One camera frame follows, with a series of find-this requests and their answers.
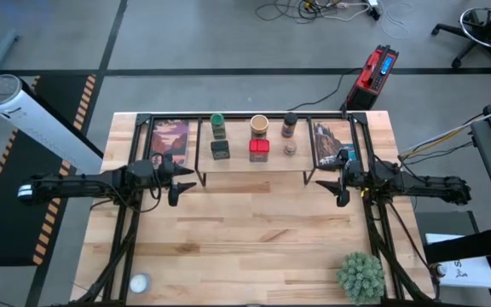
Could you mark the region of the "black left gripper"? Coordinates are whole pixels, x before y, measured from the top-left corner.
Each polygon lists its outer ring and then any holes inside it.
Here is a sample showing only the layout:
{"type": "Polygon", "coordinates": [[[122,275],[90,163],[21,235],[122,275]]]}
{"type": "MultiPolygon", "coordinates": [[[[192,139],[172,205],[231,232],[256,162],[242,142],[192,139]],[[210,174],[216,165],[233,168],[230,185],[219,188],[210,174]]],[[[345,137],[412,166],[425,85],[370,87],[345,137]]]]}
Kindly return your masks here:
{"type": "Polygon", "coordinates": [[[133,187],[146,189],[150,196],[157,200],[154,207],[159,205],[162,198],[162,190],[168,190],[167,199],[170,206],[177,206],[179,194],[184,193],[197,185],[196,182],[175,182],[175,176],[194,173],[186,167],[182,167],[173,161],[171,153],[153,153],[150,159],[138,160],[128,167],[128,172],[133,179],[133,187]]]}

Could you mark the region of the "sunset landscape poster book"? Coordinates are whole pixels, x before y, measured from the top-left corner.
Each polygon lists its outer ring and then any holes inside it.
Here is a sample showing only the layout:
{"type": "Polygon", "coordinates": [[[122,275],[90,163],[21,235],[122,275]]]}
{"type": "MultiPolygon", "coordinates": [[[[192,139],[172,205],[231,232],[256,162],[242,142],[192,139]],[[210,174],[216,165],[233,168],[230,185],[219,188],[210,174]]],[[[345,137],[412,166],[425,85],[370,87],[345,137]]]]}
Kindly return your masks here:
{"type": "Polygon", "coordinates": [[[172,155],[172,161],[184,166],[188,153],[189,121],[184,119],[157,119],[153,122],[149,158],[153,168],[161,164],[162,156],[172,155]]]}

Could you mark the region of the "tan-lid brown spice jar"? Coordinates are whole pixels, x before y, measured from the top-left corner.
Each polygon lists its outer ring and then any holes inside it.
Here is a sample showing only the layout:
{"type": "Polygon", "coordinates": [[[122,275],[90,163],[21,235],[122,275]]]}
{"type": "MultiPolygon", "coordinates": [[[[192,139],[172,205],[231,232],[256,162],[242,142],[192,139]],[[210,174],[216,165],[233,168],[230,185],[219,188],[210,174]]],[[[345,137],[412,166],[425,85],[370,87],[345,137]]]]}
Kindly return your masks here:
{"type": "Polygon", "coordinates": [[[250,127],[252,139],[265,139],[269,127],[269,120],[264,115],[255,115],[251,118],[250,127]]]}

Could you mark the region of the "red-lid smoked paprika tin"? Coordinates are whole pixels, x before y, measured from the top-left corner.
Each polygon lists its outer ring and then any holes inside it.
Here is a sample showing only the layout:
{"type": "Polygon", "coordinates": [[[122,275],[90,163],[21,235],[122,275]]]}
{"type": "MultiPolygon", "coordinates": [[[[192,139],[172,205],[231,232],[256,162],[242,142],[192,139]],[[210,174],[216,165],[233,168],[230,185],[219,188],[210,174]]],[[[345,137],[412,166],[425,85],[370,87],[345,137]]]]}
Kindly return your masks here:
{"type": "Polygon", "coordinates": [[[249,160],[267,162],[269,160],[270,142],[267,139],[251,139],[249,142],[249,160]]]}

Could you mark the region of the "green-lid oregano glass jar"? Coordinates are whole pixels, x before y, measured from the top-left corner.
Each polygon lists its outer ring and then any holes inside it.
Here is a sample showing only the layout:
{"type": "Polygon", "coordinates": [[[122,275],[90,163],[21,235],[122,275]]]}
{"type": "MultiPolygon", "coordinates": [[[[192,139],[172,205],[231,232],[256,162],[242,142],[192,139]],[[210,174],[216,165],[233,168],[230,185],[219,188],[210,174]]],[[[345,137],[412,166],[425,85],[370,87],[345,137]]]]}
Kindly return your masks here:
{"type": "Polygon", "coordinates": [[[211,115],[211,130],[216,140],[226,138],[225,119],[221,113],[211,115]]]}

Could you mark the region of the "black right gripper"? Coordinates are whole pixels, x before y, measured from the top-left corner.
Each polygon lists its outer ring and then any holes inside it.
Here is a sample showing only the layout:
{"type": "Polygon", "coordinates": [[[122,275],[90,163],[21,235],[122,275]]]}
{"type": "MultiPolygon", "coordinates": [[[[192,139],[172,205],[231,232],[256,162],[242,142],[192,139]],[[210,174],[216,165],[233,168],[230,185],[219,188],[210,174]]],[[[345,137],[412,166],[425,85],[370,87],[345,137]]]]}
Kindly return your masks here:
{"type": "Polygon", "coordinates": [[[347,187],[365,188],[369,173],[361,169],[361,163],[359,161],[349,159],[348,150],[341,149],[338,152],[338,157],[325,157],[321,159],[320,169],[323,171],[336,171],[342,168],[340,178],[336,182],[324,180],[316,180],[315,182],[333,195],[337,195],[338,207],[345,207],[350,200],[347,187]]]}

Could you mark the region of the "red portable power station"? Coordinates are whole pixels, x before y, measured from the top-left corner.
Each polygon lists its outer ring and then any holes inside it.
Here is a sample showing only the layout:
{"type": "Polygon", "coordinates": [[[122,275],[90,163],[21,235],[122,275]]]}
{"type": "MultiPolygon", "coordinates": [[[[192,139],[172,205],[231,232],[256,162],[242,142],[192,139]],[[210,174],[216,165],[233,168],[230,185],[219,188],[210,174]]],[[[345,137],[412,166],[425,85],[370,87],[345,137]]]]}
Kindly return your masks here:
{"type": "Polygon", "coordinates": [[[390,76],[398,55],[389,45],[378,45],[367,58],[341,110],[370,110],[390,76]]]}

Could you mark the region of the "black office chair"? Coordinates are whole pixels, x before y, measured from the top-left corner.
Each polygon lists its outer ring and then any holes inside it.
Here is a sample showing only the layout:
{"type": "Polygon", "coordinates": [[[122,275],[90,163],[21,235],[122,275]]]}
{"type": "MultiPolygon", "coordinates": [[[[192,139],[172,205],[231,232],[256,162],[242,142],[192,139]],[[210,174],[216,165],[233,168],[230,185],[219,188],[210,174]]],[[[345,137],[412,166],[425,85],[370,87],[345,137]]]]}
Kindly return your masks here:
{"type": "Polygon", "coordinates": [[[491,8],[470,8],[459,17],[459,27],[438,23],[430,35],[440,31],[467,38],[470,42],[455,56],[451,63],[454,70],[460,69],[462,60],[475,48],[483,48],[491,55],[491,8]]]}

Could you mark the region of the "Acadia poster book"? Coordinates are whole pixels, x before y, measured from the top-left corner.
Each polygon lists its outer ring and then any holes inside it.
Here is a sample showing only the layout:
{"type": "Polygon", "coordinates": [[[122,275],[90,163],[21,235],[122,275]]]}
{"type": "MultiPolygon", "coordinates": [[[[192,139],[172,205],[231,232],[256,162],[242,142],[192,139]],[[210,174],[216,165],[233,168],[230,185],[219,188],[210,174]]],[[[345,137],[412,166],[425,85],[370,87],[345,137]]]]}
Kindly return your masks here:
{"type": "Polygon", "coordinates": [[[350,160],[357,160],[351,129],[347,121],[315,121],[313,132],[318,166],[320,166],[320,160],[325,157],[338,157],[341,149],[349,151],[350,160]]]}

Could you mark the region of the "black-lid orange spice bottle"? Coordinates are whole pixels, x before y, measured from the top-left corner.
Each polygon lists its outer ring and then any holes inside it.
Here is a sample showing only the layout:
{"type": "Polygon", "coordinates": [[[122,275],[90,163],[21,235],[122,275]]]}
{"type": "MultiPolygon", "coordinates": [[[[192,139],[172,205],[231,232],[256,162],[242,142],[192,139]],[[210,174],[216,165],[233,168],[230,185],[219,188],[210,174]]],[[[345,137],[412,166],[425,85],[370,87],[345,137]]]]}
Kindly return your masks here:
{"type": "Polygon", "coordinates": [[[295,113],[289,112],[285,115],[281,135],[285,138],[290,138],[294,134],[294,130],[297,124],[298,117],[295,113]]]}

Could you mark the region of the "white printed paper sheet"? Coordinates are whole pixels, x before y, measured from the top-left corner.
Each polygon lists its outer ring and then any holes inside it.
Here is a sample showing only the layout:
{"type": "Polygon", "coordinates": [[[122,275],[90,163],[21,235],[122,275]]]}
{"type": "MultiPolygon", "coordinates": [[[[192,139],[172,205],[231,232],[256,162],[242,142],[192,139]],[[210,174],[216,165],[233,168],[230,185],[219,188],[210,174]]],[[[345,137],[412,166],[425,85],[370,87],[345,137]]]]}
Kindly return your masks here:
{"type": "Polygon", "coordinates": [[[486,257],[435,263],[430,267],[441,286],[491,289],[491,266],[486,257]]]}

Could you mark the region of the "black padded bar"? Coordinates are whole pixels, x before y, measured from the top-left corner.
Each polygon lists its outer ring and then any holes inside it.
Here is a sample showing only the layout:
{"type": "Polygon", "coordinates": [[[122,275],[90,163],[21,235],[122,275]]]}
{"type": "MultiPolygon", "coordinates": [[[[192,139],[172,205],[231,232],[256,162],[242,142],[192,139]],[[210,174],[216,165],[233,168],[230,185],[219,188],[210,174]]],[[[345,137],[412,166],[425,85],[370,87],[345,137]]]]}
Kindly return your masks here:
{"type": "Polygon", "coordinates": [[[430,264],[491,256],[491,229],[424,245],[424,251],[430,264]]]}

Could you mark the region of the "dark green spice tin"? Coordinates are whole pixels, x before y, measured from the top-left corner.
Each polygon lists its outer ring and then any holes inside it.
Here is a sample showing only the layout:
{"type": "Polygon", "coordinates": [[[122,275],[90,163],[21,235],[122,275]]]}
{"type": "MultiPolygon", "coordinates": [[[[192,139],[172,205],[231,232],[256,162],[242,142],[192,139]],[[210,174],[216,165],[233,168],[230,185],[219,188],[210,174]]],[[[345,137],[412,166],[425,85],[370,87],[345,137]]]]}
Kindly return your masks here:
{"type": "Polygon", "coordinates": [[[229,145],[226,140],[211,142],[211,153],[214,160],[229,159],[229,145]]]}

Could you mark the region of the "green artificial succulent plant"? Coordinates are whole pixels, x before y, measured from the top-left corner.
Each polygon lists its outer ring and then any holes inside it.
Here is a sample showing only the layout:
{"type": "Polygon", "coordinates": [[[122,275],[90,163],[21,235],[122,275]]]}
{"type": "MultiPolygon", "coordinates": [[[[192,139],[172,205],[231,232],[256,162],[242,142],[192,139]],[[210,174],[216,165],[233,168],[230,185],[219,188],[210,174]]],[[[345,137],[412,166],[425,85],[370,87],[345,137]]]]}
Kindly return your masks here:
{"type": "Polygon", "coordinates": [[[345,256],[336,273],[337,283],[355,305],[377,304],[384,296],[384,269],[380,260],[364,252],[345,256]]]}

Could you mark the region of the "wooden shelf with black legs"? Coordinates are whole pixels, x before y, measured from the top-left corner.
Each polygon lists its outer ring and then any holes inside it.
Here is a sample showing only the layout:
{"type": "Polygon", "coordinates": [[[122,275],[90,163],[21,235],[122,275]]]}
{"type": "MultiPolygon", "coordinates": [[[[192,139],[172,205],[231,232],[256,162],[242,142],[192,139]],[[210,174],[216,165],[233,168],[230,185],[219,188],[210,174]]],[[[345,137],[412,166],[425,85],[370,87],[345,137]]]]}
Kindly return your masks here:
{"type": "Polygon", "coordinates": [[[291,139],[285,138],[280,131],[283,125],[281,114],[267,114],[269,127],[266,138],[270,142],[269,160],[251,162],[249,160],[249,142],[251,140],[251,116],[245,114],[226,114],[225,130],[229,145],[230,158],[214,160],[211,153],[211,142],[215,141],[209,120],[199,119],[197,124],[196,143],[190,148],[195,150],[191,155],[194,169],[202,183],[206,183],[208,173],[238,172],[298,172],[303,173],[303,182],[308,184],[315,173],[315,138],[312,122],[309,117],[302,117],[296,124],[291,139]],[[293,156],[284,154],[284,145],[288,140],[297,144],[293,156]]]}

